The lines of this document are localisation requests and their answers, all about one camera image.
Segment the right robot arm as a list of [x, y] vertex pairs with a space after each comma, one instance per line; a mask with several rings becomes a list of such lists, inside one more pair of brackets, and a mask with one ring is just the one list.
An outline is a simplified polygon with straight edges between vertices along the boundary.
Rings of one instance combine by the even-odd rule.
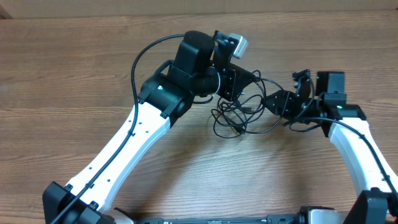
[[309, 70], [292, 75], [295, 92], [279, 90], [263, 105], [286, 119], [285, 125], [310, 124], [321, 128], [337, 148], [354, 183], [357, 199], [348, 214], [333, 208], [304, 206], [298, 214], [283, 216], [281, 223], [385, 223], [397, 217], [397, 175], [377, 147], [367, 117], [359, 105], [348, 104], [344, 72]]

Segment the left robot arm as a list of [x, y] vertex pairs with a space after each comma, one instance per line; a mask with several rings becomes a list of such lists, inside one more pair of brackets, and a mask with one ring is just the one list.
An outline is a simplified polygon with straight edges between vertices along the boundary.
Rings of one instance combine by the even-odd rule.
[[248, 46], [238, 34], [188, 31], [174, 59], [165, 61], [140, 88], [134, 106], [101, 152], [66, 185], [52, 182], [42, 200], [47, 223], [132, 223], [113, 201], [139, 160], [195, 103], [218, 95], [235, 101], [255, 76], [231, 63]]

